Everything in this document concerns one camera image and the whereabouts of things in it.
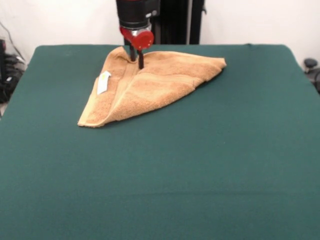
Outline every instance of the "towel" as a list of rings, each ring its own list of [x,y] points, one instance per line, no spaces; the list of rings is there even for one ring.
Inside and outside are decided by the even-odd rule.
[[[224,58],[155,51],[144,55],[144,68],[139,69],[138,61],[131,61],[125,49],[118,47],[107,56],[101,71],[111,75],[107,91],[98,94],[97,77],[78,125],[97,128],[160,109],[210,81],[224,67]]]

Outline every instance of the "fabric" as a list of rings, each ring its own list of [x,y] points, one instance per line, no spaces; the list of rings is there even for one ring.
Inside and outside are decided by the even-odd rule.
[[[97,94],[97,78],[78,125],[101,127],[162,108],[212,80],[226,66],[223,58],[172,51],[147,53],[144,64],[140,70],[123,47],[113,50],[101,71],[111,74],[107,91]]]
[[[76,122],[114,45],[42,46],[0,121],[0,240],[319,240],[320,97],[283,45],[102,128]]]

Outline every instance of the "white wall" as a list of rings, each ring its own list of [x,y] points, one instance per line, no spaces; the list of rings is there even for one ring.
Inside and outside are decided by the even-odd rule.
[[[0,21],[27,60],[39,45],[123,43],[115,0],[0,0]]]
[[[319,0],[206,0],[201,44],[285,44],[320,61]]]
[[[202,44],[286,44],[299,63],[320,61],[319,0],[206,0],[206,8]],[[115,0],[0,0],[0,21],[27,60],[39,45],[123,43]]]

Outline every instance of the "tabletop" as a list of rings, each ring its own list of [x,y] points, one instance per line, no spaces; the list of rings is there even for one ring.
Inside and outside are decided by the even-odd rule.
[[[77,126],[113,45],[38,47],[0,121],[0,239],[318,240],[320,99],[283,45],[155,45],[227,67]]]

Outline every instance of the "black knob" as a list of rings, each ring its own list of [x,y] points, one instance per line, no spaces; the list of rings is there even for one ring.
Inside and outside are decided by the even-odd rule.
[[[312,69],[315,66],[318,65],[318,62],[315,59],[312,58],[307,58],[304,60],[304,65],[308,68],[308,69]]]

